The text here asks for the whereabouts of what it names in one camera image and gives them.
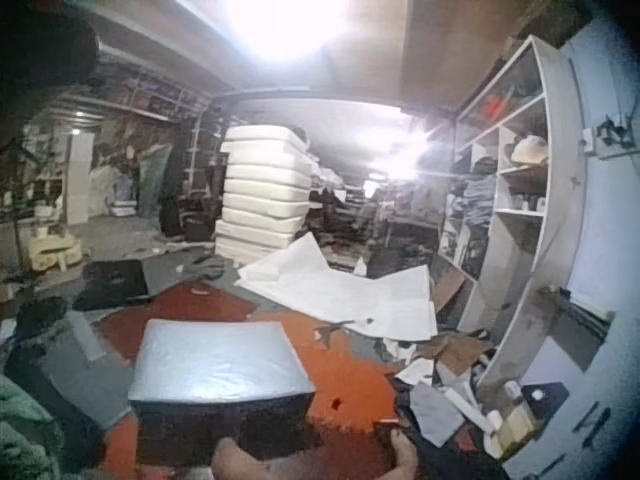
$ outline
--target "stack of foam cushions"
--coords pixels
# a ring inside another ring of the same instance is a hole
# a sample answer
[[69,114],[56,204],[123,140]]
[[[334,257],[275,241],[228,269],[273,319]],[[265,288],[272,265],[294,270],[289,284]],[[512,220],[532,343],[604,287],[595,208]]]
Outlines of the stack of foam cushions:
[[229,153],[216,222],[216,253],[246,265],[288,247],[309,210],[312,161],[284,127],[248,125],[227,131]]

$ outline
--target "green fabric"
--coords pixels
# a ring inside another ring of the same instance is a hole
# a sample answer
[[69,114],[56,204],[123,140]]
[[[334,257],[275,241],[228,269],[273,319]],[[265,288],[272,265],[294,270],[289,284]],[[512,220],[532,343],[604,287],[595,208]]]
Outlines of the green fabric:
[[64,445],[53,417],[11,380],[0,375],[0,469],[17,480],[57,480]]
[[138,197],[138,215],[151,218],[158,214],[158,198],[164,171],[173,145],[165,145],[140,158],[140,195]]

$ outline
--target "red floor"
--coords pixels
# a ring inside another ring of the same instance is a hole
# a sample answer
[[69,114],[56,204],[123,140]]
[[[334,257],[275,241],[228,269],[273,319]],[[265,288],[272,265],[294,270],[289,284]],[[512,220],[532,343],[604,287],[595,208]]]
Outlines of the red floor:
[[[209,295],[193,294],[185,282],[163,292],[155,301],[111,315],[101,329],[112,344],[135,359],[144,326],[150,318],[199,321],[243,321],[254,306],[210,287],[197,286]],[[373,422],[394,418],[395,393],[385,378],[391,371],[354,357],[348,337],[336,332],[326,350],[314,341],[320,322],[296,312],[257,314],[252,321],[282,323],[300,360],[316,386],[308,418],[318,430],[322,445],[286,459],[275,460],[273,470],[281,478],[370,480],[387,468],[387,456],[373,438]],[[133,414],[107,435],[103,469],[118,480],[169,478],[170,470],[136,465],[138,425]]]

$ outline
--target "ceiling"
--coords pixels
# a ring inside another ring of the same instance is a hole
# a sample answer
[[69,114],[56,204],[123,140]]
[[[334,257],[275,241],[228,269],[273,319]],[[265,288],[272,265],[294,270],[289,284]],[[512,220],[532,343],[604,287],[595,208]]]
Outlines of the ceiling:
[[[276,89],[286,97],[288,89],[303,87],[324,92],[325,97],[327,92],[343,99],[366,96],[423,112],[432,128],[452,118],[486,81],[501,57],[506,58],[514,36],[524,32],[544,38],[552,31],[550,25],[556,27],[554,35],[576,28],[568,19],[579,2],[344,0],[345,28],[339,35],[300,60],[269,64],[235,38],[224,13],[225,1],[229,0],[68,3],[73,13],[91,23],[110,54],[153,67],[188,87],[213,95]],[[558,4],[569,5],[569,16],[558,15]],[[525,28],[540,18],[544,21],[539,31]],[[362,132],[388,122],[411,122],[410,114],[397,109],[388,110],[395,113],[387,116],[383,109],[365,104],[320,103],[253,100],[240,105],[239,114],[252,121],[299,125],[318,153],[338,163],[342,159],[343,164],[347,158],[358,159],[360,165],[376,155],[359,141]]]
[[311,151],[341,173],[368,169],[394,143],[424,127],[420,118],[396,107],[337,100],[249,100],[238,104],[234,114],[249,123],[304,129]]

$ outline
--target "cabinet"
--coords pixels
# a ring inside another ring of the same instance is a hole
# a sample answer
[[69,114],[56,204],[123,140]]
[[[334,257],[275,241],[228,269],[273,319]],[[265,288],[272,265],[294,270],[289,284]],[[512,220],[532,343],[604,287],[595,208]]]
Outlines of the cabinet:
[[476,280],[458,328],[488,328],[498,345],[480,389],[524,375],[555,312],[538,290],[568,281],[584,204],[581,131],[571,65],[535,37],[457,119],[460,181],[440,254]]

